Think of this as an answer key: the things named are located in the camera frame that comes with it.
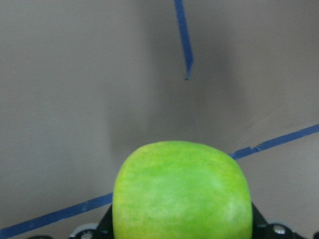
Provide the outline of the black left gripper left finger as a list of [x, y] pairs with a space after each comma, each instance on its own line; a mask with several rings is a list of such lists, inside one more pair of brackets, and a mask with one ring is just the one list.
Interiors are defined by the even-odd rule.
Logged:
[[113, 239], [113, 217], [112, 217], [112, 205], [108, 208], [103, 218], [98, 223], [97, 227], [98, 239]]

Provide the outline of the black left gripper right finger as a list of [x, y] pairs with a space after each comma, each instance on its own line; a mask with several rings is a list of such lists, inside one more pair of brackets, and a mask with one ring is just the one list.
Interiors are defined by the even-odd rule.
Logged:
[[255, 204], [252, 203], [253, 212], [253, 232], [252, 239], [269, 239], [270, 225], [262, 216]]

